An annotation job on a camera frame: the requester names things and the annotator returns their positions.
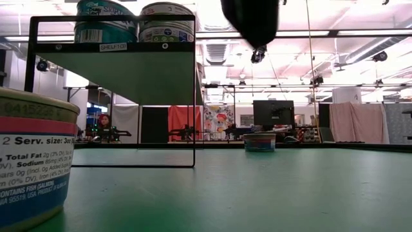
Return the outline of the plain-lid can multicolour label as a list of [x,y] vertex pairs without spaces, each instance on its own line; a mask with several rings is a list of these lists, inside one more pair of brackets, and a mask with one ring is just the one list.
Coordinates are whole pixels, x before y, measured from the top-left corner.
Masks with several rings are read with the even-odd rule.
[[193,15],[193,12],[178,3],[156,2],[144,6],[140,15]]
[[180,21],[151,21],[141,24],[138,41],[143,43],[193,42],[194,23]]

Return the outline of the gold-lid can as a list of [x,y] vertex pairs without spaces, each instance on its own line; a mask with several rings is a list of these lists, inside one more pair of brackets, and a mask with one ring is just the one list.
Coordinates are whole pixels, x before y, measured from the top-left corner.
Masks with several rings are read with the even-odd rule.
[[275,150],[276,135],[274,133],[251,133],[243,136],[246,151],[271,152]]
[[0,232],[26,231],[63,209],[79,112],[65,101],[0,87]]

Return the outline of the teal tuna can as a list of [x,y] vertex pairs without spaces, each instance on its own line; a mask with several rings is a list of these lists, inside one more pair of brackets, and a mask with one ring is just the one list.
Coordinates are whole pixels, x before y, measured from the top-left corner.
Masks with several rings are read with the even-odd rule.
[[136,43],[136,35],[100,22],[80,22],[74,28],[74,43]]
[[77,15],[133,15],[133,13],[123,5],[111,0],[80,0],[77,3]]

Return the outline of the black monitor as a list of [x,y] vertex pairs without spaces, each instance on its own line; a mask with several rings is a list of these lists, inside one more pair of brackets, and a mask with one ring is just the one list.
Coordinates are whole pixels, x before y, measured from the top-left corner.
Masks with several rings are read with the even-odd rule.
[[280,100],[253,101],[254,124],[259,126],[295,126],[294,102]]

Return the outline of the white floral cloth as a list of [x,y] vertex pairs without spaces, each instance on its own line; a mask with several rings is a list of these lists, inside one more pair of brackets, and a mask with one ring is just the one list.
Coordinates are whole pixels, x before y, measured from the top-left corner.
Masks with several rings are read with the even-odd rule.
[[231,105],[205,105],[203,109],[203,131],[205,140],[232,140],[225,130],[234,124],[234,107]]

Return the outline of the orange curtain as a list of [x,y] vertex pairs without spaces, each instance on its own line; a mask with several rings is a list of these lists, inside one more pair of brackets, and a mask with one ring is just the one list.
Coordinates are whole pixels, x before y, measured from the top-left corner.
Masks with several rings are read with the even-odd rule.
[[[184,129],[185,125],[193,126],[192,106],[170,106],[168,108],[168,132]],[[196,131],[201,131],[201,109],[196,107]],[[196,135],[196,140],[201,139],[201,133]],[[169,142],[182,140],[178,135],[170,135]]]

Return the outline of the beige curtain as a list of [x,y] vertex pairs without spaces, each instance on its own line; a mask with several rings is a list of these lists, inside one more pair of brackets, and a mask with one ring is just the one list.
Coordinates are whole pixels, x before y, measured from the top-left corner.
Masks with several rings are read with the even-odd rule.
[[330,129],[335,142],[389,144],[383,104],[345,102],[329,105]]

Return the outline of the black panel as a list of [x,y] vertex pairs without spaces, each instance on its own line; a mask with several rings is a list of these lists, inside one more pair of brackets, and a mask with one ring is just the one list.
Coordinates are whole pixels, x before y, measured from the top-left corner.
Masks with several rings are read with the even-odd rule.
[[168,108],[143,107],[140,131],[141,143],[167,143],[169,139]]

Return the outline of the white curtain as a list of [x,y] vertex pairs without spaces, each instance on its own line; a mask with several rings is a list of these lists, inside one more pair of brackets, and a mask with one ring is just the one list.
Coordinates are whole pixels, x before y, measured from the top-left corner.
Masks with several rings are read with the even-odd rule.
[[138,105],[113,106],[112,124],[120,131],[128,131],[131,136],[120,136],[122,144],[136,144],[138,140]]

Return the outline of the grey patterned curtain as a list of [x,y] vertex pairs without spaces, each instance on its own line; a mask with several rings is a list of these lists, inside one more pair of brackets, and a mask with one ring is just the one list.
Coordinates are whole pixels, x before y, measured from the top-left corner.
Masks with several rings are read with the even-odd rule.
[[412,103],[385,104],[390,144],[412,145]]

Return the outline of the person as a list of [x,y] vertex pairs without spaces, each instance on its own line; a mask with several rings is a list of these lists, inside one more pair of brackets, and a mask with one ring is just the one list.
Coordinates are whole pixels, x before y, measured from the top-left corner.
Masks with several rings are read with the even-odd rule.
[[111,119],[110,116],[107,114],[100,114],[98,117],[97,128],[100,130],[110,129],[111,127]]

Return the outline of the wooden shelf black frame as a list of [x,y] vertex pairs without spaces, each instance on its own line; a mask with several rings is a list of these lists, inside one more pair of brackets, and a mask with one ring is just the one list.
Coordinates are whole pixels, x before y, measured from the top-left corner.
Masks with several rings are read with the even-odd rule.
[[200,81],[196,43],[40,43],[40,23],[191,21],[194,15],[33,16],[30,19],[24,90],[32,92],[35,59],[41,57],[119,94],[139,106],[195,108]]

